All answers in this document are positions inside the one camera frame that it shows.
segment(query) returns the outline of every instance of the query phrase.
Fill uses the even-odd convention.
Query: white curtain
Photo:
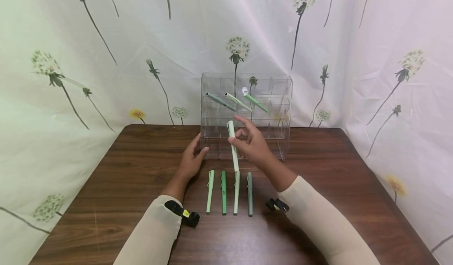
[[[201,74],[235,62],[290,74],[292,125],[343,128],[433,255],[453,259],[453,0],[0,6],[2,263],[33,258],[124,126],[199,125]]]

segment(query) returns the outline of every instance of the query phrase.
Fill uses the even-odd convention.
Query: finger
[[[248,137],[249,136],[249,131],[247,128],[240,128],[236,133],[234,134],[237,138],[239,137]]]
[[[201,161],[203,161],[203,159],[206,156],[206,154],[208,153],[208,151],[209,151],[209,147],[208,146],[206,146],[205,148],[203,148],[200,151],[200,154],[198,154],[197,157],[195,158],[197,163],[201,164]]]
[[[254,131],[256,130],[256,126],[253,124],[253,122],[251,122],[249,119],[246,119],[246,118],[243,118],[241,116],[238,116],[238,115],[234,115],[234,118],[237,120],[237,121],[240,121],[242,122],[245,127],[249,130],[249,131]]]
[[[236,149],[238,149],[239,152],[243,153],[244,155],[247,155],[248,152],[250,151],[250,145],[236,137],[229,137],[228,142],[234,147],[236,147]]]
[[[200,141],[201,133],[199,133],[187,146],[186,151],[190,152],[191,154],[194,153],[195,149],[198,146],[198,143]]]

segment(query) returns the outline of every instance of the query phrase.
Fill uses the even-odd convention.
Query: pen
[[[211,212],[211,200],[212,200],[212,187],[214,186],[214,170],[209,171],[209,182],[208,182],[208,203],[206,205],[206,214]]]
[[[250,112],[253,111],[252,109],[250,109],[249,106],[247,106],[246,104],[244,104],[241,101],[239,101],[235,96],[231,95],[230,93],[228,93],[228,92],[225,93],[225,96],[227,98],[229,98],[231,101],[233,101],[233,103],[241,105],[242,107],[244,107],[245,109],[247,109]]]
[[[253,185],[252,185],[252,173],[247,173],[247,189],[249,192],[249,217],[253,216]]]
[[[227,214],[227,175],[226,175],[226,172],[225,171],[221,171],[220,172],[220,188],[222,189],[222,215],[226,215]]]
[[[212,101],[215,101],[217,103],[219,103],[220,105],[223,105],[224,107],[227,107],[228,109],[232,110],[232,111],[236,111],[235,108],[233,108],[231,105],[229,104],[226,104],[224,101],[222,101],[221,99],[219,99],[217,96],[215,95],[212,95],[211,93],[209,92],[206,92],[206,96],[211,99]]]
[[[250,96],[248,93],[244,93],[244,97],[245,99],[249,100],[250,102],[252,102],[253,104],[257,105],[260,109],[262,109],[263,111],[265,111],[266,113],[269,113],[269,110],[266,109],[262,104],[260,104],[255,98],[253,98],[252,96]]]
[[[228,128],[228,134],[230,137],[234,137],[234,124],[233,121],[228,121],[228,124],[226,126]],[[236,147],[231,145],[231,151],[233,153],[233,166],[234,166],[234,171],[239,172],[239,163],[238,163],[238,153],[236,152]]]
[[[235,172],[235,183],[234,183],[234,211],[233,215],[238,214],[238,203],[239,203],[239,182],[241,180],[241,172]]]

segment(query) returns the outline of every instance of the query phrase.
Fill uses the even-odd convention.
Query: black wrist strap
[[[171,212],[175,213],[176,215],[182,217],[182,221],[190,227],[196,227],[198,222],[200,221],[200,215],[196,212],[190,213],[186,209],[179,206],[179,204],[175,200],[169,200],[165,202],[165,207],[169,209]]]
[[[266,206],[271,211],[283,211],[285,213],[289,211],[289,206],[280,199],[269,199],[269,201],[266,203]]]

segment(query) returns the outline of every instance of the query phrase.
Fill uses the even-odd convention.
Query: clear acrylic organizer
[[[256,78],[256,85],[250,83]],[[216,96],[236,109],[232,111],[206,96]],[[242,105],[233,103],[225,93],[235,95]],[[244,98],[247,92],[262,104],[268,112]],[[228,142],[227,122],[233,120],[235,130],[244,126],[233,116],[250,119],[263,133],[271,152],[280,160],[285,160],[289,150],[289,126],[291,123],[291,99],[293,81],[287,74],[220,74],[205,72],[201,78],[201,147],[208,146],[206,158],[232,159],[231,145]]]

